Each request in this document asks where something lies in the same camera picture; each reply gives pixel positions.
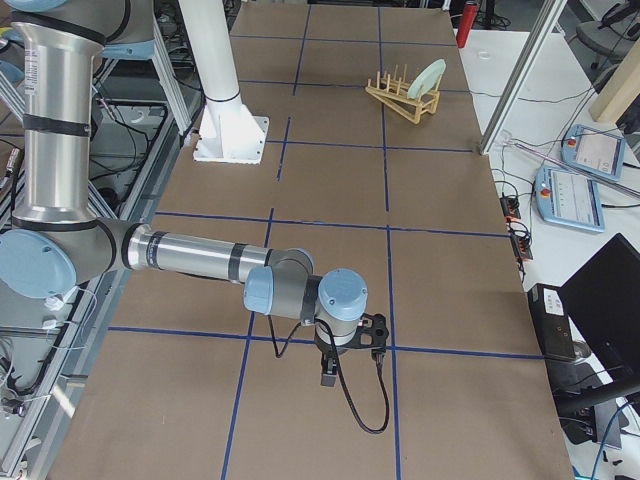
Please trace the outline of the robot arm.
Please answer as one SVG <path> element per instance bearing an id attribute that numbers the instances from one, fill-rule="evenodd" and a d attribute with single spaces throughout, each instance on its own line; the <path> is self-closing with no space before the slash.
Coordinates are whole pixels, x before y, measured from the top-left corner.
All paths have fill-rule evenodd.
<path id="1" fill-rule="evenodd" d="M 310 326 L 321 382 L 344 380 L 341 356 L 362 347 L 363 278 L 323 275 L 300 249 L 267 249 L 158 231 L 112 213 L 90 179 L 95 62 L 157 60 L 149 1 L 14 1 L 24 46 L 24 195 L 1 237 L 1 278 L 46 299 L 116 270 L 155 269 L 240 284 L 249 311 Z"/>

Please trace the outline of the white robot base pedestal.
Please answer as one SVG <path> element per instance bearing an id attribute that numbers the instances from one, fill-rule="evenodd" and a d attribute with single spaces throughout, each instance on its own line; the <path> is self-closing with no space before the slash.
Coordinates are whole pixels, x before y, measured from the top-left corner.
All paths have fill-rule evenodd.
<path id="1" fill-rule="evenodd" d="M 223 3 L 179 5 L 206 100 L 194 159 L 260 163 L 269 119 L 253 116 L 241 98 Z"/>

